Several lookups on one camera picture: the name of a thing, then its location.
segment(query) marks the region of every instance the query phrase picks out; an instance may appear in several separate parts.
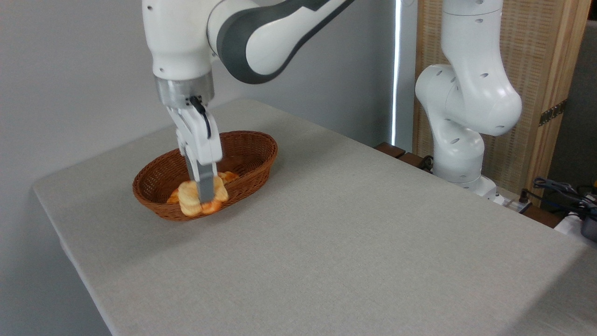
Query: light strip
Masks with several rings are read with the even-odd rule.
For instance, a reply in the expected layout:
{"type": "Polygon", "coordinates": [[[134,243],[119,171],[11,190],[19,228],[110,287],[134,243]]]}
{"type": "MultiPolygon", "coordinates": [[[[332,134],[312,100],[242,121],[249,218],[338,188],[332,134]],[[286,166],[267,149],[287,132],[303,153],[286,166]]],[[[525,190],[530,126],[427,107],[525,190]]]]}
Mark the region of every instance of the light strip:
{"type": "Polygon", "coordinates": [[[398,118],[398,69],[400,67],[400,33],[401,33],[402,0],[396,0],[396,32],[394,36],[394,82],[392,89],[392,137],[390,142],[396,145],[396,122],[398,118]]]}

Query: metal hinge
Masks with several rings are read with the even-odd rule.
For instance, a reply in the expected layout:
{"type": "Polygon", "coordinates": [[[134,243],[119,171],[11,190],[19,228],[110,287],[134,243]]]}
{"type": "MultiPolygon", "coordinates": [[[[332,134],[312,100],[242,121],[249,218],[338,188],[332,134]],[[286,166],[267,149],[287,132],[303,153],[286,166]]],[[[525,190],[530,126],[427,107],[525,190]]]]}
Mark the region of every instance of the metal hinge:
{"type": "Polygon", "coordinates": [[[555,117],[564,113],[564,109],[566,108],[567,101],[568,101],[568,99],[565,99],[563,102],[548,109],[544,113],[541,113],[541,118],[539,119],[539,126],[543,126],[543,125],[547,124],[547,122],[550,121],[551,119],[554,119],[555,117]]]}

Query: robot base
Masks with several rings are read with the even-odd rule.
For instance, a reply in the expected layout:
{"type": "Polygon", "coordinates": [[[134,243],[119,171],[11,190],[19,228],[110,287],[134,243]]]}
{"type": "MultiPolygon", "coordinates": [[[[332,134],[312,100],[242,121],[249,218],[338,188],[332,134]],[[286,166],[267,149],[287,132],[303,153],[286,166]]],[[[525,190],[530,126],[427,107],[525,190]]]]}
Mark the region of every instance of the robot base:
{"type": "Polygon", "coordinates": [[[501,205],[505,201],[504,197],[502,197],[497,192],[496,184],[492,180],[484,177],[483,175],[481,175],[478,179],[472,182],[454,184],[469,191],[472,191],[473,193],[483,198],[487,198],[488,200],[493,201],[497,204],[501,205]]]}

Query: bread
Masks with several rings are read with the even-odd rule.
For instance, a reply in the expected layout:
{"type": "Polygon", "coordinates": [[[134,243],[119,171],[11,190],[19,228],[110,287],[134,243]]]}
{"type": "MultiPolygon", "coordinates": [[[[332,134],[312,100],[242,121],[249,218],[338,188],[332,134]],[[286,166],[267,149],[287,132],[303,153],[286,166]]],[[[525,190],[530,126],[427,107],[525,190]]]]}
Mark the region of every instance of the bread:
{"type": "Polygon", "coordinates": [[[222,179],[222,181],[224,181],[224,185],[236,180],[239,178],[238,174],[233,173],[233,172],[218,172],[218,176],[222,179]]]}
{"type": "Polygon", "coordinates": [[[219,176],[214,176],[214,199],[211,202],[201,203],[200,198],[197,183],[185,181],[172,192],[167,203],[173,204],[178,201],[180,210],[189,217],[200,214],[210,215],[220,210],[222,203],[228,201],[228,191],[224,187],[224,180],[219,176]]]}

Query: woven panel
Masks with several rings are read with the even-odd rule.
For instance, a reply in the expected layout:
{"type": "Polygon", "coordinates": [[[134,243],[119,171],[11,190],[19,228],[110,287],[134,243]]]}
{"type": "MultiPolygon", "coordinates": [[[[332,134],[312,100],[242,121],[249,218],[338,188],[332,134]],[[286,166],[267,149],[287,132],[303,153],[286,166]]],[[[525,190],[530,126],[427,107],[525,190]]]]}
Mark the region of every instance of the woven panel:
{"type": "MultiPolygon", "coordinates": [[[[448,63],[440,46],[442,0],[419,2],[417,75],[429,65],[448,63]]],[[[483,174],[500,187],[518,192],[528,170],[545,81],[545,67],[553,55],[553,22],[561,4],[555,0],[504,0],[501,23],[501,56],[510,82],[522,97],[518,124],[499,137],[485,136],[483,174]]],[[[414,150],[419,156],[433,154],[433,139],[425,111],[416,113],[414,150]]]]}

